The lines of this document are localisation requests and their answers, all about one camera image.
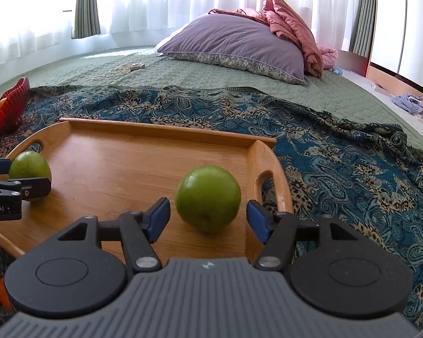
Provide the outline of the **lilac crumpled cloth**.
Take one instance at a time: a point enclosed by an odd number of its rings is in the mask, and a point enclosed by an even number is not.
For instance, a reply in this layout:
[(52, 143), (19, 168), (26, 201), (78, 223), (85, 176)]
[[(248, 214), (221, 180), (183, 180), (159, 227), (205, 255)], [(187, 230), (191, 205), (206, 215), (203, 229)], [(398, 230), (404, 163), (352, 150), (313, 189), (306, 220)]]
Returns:
[(410, 114), (423, 114), (423, 100), (412, 94), (399, 95), (392, 98), (393, 104)]

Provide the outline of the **green quilted bedspread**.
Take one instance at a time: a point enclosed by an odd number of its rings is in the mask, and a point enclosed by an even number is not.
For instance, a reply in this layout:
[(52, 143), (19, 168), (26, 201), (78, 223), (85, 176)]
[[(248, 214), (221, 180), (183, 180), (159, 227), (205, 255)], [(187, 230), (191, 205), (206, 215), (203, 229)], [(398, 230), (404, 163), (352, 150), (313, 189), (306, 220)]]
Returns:
[(423, 150), (423, 122), (396, 107), (390, 98), (353, 82), (349, 72), (324, 71), (298, 86), (250, 72), (161, 57), (152, 48), (111, 50), (61, 59), (23, 70), (33, 86), (115, 85), (183, 88), (253, 87), (268, 95), (360, 123), (398, 124), (409, 145)]

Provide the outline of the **left green curtain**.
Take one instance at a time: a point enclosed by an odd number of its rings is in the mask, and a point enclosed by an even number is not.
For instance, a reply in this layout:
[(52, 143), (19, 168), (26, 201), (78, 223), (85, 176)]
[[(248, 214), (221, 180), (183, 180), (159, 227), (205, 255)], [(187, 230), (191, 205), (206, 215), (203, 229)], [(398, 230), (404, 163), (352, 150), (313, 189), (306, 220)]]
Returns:
[(83, 39), (100, 33), (97, 0), (75, 0), (71, 39)]

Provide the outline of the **green curtain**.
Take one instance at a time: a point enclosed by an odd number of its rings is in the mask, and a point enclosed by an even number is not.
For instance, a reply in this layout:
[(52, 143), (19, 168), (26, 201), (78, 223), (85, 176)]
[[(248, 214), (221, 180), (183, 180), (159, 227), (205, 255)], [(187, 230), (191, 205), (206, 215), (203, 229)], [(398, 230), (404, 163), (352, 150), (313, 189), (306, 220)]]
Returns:
[(71, 39), (83, 39), (100, 33), (97, 0), (75, 0)]
[(374, 38), (377, 15), (377, 0), (359, 0), (357, 15), (351, 34), (349, 50), (369, 58)]

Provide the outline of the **blue paisley blanket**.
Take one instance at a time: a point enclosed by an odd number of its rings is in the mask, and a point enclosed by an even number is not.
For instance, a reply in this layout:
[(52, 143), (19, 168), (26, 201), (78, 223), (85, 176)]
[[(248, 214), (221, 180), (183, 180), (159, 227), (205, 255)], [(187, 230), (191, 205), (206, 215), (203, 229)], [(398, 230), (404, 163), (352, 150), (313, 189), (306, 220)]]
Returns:
[(423, 329), (423, 150), (397, 124), (357, 123), (255, 88), (39, 86), (0, 158), (61, 117), (273, 137), (296, 215), (330, 214), (399, 256), (413, 273), (404, 316)]

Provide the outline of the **pink crumpled blanket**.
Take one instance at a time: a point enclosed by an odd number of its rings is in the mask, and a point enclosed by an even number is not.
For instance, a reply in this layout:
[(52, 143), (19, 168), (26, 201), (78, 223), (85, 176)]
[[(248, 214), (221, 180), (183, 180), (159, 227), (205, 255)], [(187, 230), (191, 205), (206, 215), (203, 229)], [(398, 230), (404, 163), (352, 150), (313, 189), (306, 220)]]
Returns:
[(299, 48), (306, 72), (316, 78), (321, 78), (324, 70), (330, 70), (338, 58), (337, 49), (317, 44), (307, 23), (284, 0), (264, 0), (260, 11), (240, 8), (232, 12), (213, 8), (208, 13), (244, 17), (266, 25), (270, 33)]

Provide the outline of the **wooden serving tray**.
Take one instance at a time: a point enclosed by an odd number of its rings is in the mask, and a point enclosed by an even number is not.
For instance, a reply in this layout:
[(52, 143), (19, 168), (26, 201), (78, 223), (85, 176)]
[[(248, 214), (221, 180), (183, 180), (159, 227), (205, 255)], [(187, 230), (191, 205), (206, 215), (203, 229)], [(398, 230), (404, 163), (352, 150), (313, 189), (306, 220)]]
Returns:
[(15, 257), (83, 216), (100, 221), (173, 199), (179, 181), (204, 165), (237, 179), (242, 201), (261, 199), (274, 180), (277, 207), (292, 212), (292, 196), (273, 138), (166, 125), (63, 118), (19, 143), (13, 159), (32, 144), (52, 171), (46, 198), (23, 205), (18, 221), (0, 222), (0, 246)]

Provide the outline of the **red glass fruit bowl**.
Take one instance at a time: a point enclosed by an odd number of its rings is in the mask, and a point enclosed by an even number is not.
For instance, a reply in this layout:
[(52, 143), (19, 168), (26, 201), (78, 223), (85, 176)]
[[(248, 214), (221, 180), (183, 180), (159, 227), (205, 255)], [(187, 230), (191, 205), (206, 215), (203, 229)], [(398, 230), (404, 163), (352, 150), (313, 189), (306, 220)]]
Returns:
[(21, 116), (30, 99), (30, 81), (22, 77), (16, 85), (3, 93), (6, 102), (0, 109), (0, 137), (15, 132), (22, 124)]

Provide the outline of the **green apple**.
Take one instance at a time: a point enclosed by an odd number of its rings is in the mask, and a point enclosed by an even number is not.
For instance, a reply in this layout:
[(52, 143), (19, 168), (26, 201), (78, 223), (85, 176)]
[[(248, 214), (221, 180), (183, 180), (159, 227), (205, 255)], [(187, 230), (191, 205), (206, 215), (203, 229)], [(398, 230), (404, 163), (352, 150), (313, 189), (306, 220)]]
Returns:
[(52, 181), (52, 172), (46, 159), (35, 151), (24, 151), (11, 163), (8, 179), (47, 178)]
[(216, 234), (236, 218), (241, 188), (220, 166), (200, 166), (187, 173), (176, 189), (176, 211), (200, 232)]

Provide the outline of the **purple pillow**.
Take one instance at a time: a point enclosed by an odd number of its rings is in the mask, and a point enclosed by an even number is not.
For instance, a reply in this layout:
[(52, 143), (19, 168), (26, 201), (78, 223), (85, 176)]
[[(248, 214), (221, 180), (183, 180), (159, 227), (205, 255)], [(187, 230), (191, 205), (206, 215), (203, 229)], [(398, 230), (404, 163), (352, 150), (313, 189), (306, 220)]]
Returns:
[(156, 45), (156, 52), (187, 60), (242, 70), (305, 85), (304, 59), (290, 41), (245, 17), (212, 13), (202, 15)]

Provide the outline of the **wooden bed frame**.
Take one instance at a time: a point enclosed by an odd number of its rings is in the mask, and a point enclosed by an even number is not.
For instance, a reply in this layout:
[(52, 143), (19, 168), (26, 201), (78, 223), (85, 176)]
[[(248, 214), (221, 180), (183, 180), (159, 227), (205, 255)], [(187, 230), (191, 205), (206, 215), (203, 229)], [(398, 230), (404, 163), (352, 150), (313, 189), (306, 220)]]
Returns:
[(387, 90), (392, 95), (414, 94), (423, 99), (423, 86), (413, 83), (401, 75), (370, 63), (367, 57), (362, 57), (352, 52), (338, 50), (336, 66), (344, 70), (356, 72), (369, 79), (380, 88)]

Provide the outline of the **right green curtain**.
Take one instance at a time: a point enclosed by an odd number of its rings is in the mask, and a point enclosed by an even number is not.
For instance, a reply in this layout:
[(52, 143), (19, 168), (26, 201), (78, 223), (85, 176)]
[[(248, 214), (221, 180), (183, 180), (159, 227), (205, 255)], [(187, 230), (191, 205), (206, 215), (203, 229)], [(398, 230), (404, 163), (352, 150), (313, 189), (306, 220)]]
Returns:
[(357, 15), (351, 34), (349, 50), (369, 58), (374, 38), (377, 15), (377, 0), (359, 0)]

